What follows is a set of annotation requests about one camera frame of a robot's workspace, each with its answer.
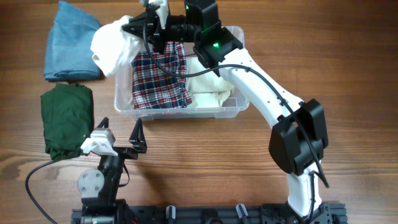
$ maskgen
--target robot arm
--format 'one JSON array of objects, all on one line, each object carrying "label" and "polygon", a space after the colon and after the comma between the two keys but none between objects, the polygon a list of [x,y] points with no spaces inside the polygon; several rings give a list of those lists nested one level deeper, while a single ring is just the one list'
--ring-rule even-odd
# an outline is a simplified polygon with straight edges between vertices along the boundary
[{"label": "robot arm", "polygon": [[[276,164],[287,173],[288,204],[294,215],[301,222],[305,222],[314,197],[315,217],[322,201],[318,194],[318,179],[311,181],[310,173],[318,172],[318,169],[308,142],[313,146],[317,157],[322,159],[323,150],[328,145],[322,106],[316,100],[304,103],[263,71],[243,48],[242,43],[227,29],[222,28],[215,0],[185,0],[186,16],[169,14],[167,18],[163,13],[165,8],[169,8],[166,0],[149,0],[144,5],[147,12],[131,19],[123,29],[143,37],[143,27],[147,26],[149,42],[154,51],[160,53],[164,52],[166,43],[170,41],[195,43],[193,49],[202,65],[216,69],[214,72],[217,75],[237,87],[272,128],[269,152]],[[217,69],[219,65],[244,65],[257,71],[279,92],[292,111],[285,107],[275,91],[255,73],[238,67]],[[303,128],[296,128],[296,121]]]}]

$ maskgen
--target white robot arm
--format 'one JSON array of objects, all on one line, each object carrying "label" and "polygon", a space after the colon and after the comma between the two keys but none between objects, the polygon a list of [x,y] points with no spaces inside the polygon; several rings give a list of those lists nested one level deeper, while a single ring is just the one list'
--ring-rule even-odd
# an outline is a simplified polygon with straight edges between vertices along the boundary
[{"label": "white robot arm", "polygon": [[[253,68],[275,87],[275,89],[287,100],[288,104],[294,111],[297,111],[301,107],[300,104],[303,100],[289,93],[275,82],[254,62],[246,49],[236,49],[226,55],[225,60],[221,62],[220,65],[227,64],[245,65]],[[277,99],[275,93],[257,75],[247,72],[243,68],[222,68],[220,69],[220,75],[237,87],[243,95],[253,103],[271,128],[279,122],[279,117],[288,117],[290,115],[287,108],[281,105],[280,100]],[[311,173],[311,171],[318,172],[315,163],[308,166],[302,175],[297,176],[294,173],[287,174],[289,184],[288,202],[294,211],[301,217],[307,216],[310,211],[311,181],[309,173]],[[318,209],[321,202],[322,200],[318,193],[318,179],[315,179],[314,210]]]}]

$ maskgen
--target white cloth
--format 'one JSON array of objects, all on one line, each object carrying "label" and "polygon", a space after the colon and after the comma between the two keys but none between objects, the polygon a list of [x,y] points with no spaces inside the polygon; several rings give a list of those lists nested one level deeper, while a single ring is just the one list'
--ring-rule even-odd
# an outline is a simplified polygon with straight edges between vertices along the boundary
[{"label": "white cloth", "polygon": [[91,42],[92,59],[106,77],[118,73],[131,62],[144,46],[142,39],[122,30],[131,16],[123,16],[112,24],[105,25],[94,34]]},{"label": "white cloth", "polygon": [[[197,57],[187,57],[187,74],[206,70]],[[192,103],[187,108],[221,107],[234,89],[234,85],[209,72],[198,77],[187,78],[185,88]]]},{"label": "white cloth", "polygon": [[191,93],[192,103],[187,108],[218,108],[228,99],[230,91],[216,93]]}]

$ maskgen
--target clothing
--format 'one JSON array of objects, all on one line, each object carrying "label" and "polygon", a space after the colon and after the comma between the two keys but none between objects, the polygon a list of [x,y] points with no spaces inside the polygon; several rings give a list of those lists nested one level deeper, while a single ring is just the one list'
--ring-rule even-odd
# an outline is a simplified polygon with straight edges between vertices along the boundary
[{"label": "clothing", "polygon": [[[187,74],[183,44],[169,42],[164,55],[153,53],[153,56],[168,71]],[[185,78],[165,74],[146,52],[139,53],[133,60],[132,73],[134,109],[186,108],[192,102],[185,88]]]},{"label": "clothing", "polygon": [[53,160],[80,156],[80,146],[94,129],[91,89],[57,83],[41,96],[41,104],[45,152]]},{"label": "clothing", "polygon": [[99,79],[100,69],[91,59],[90,44],[100,27],[93,16],[60,1],[47,40],[44,78],[48,81]]},{"label": "clothing", "polygon": [[228,99],[230,91],[216,93],[190,93],[192,103],[187,108],[219,108]]},{"label": "clothing", "polygon": [[[197,57],[187,58],[187,73],[193,74],[204,71],[205,68]],[[192,104],[187,108],[215,108],[222,107],[230,96],[234,85],[230,84],[214,72],[198,77],[187,78],[187,91],[192,97]]]},{"label": "clothing", "polygon": [[101,27],[93,37],[90,48],[94,52],[92,59],[106,77],[131,66],[132,60],[144,46],[142,39],[122,30],[130,18],[132,17],[123,16],[120,20]]}]

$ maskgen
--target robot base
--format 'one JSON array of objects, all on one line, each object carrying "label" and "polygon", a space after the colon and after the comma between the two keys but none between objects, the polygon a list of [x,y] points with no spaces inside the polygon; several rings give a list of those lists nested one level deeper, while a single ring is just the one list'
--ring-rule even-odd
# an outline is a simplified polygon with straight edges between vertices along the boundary
[{"label": "robot base", "polygon": [[[324,210],[311,224],[347,224],[345,205],[323,203]],[[264,204],[246,207],[246,220],[239,218],[236,207],[180,207],[175,209],[175,219],[166,219],[166,208],[133,206],[130,209],[138,217],[140,224],[211,224],[206,213],[216,212],[220,224],[299,224],[298,220],[288,219],[289,209],[285,204]],[[81,210],[73,210],[71,224],[82,224]]]}]

